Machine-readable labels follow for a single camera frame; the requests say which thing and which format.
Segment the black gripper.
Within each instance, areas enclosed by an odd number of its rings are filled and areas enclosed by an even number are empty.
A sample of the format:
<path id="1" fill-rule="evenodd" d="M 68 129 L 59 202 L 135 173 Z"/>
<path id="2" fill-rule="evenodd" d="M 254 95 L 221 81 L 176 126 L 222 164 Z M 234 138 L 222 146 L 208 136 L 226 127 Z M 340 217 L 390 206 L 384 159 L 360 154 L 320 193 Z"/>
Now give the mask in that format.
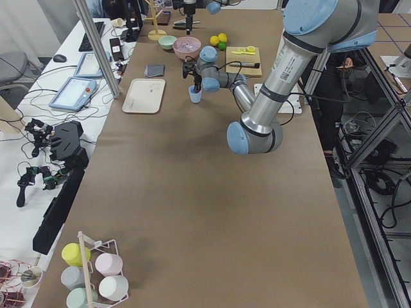
<path id="1" fill-rule="evenodd" d="M 194 88 L 193 92 L 200 92 L 202 90 L 202 73 L 201 71 L 194 69 L 193 70 L 193 77 L 194 77 Z"/>
<path id="2" fill-rule="evenodd" d="M 193 16 L 195 14 L 195 3 L 183 3 L 184 14 L 186 15 L 186 34 L 192 31 Z"/>

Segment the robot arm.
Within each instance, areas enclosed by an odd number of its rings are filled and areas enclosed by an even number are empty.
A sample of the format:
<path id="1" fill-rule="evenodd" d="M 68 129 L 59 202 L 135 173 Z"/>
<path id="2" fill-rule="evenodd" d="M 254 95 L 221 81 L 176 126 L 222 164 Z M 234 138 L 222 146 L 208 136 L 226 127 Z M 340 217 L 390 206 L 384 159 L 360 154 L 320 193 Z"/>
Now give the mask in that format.
<path id="1" fill-rule="evenodd" d="M 241 0 L 239 1 L 230 1 L 230 0 L 210 0 L 210 1 L 203 1 L 205 4 L 205 8 L 208 10 L 208 12 L 213 15 L 218 13 L 222 7 L 224 6 L 236 6 L 239 3 L 241 3 Z M 196 8 L 197 8 L 197 1 L 196 0 L 183 0 L 182 4 L 178 7 L 175 5 L 175 9 L 178 8 L 183 8 L 184 15 L 186 17 L 186 34 L 190 35 L 192 31 L 192 26 L 193 26 L 193 18 L 196 13 Z"/>
<path id="2" fill-rule="evenodd" d="M 204 47 L 195 64 L 203 90 L 230 89 L 243 112 L 227 129 L 231 151 L 247 155 L 277 149 L 283 131 L 276 115 L 310 60 L 323 51 L 370 46 L 376 39 L 379 5 L 379 1 L 289 1 L 283 11 L 284 44 L 256 96 L 242 74 L 221 73 L 215 66 L 216 51 Z"/>

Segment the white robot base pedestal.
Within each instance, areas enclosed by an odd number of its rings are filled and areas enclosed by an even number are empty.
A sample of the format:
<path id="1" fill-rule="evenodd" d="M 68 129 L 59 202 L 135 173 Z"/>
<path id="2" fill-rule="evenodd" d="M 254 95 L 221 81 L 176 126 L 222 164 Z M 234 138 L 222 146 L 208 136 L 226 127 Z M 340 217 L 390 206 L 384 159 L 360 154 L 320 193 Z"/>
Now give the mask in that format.
<path id="1" fill-rule="evenodd" d="M 254 95 L 255 97 L 258 95 L 259 90 L 262 86 L 262 83 L 255 83 L 253 85 L 253 90 L 254 90 Z M 288 97 L 288 100 L 283 103 L 282 107 L 279 110 L 280 114 L 292 114 L 294 111 L 294 114 L 301 114 L 302 113 L 302 107 L 301 103 L 299 101 L 299 96 L 297 94 L 292 94 Z"/>

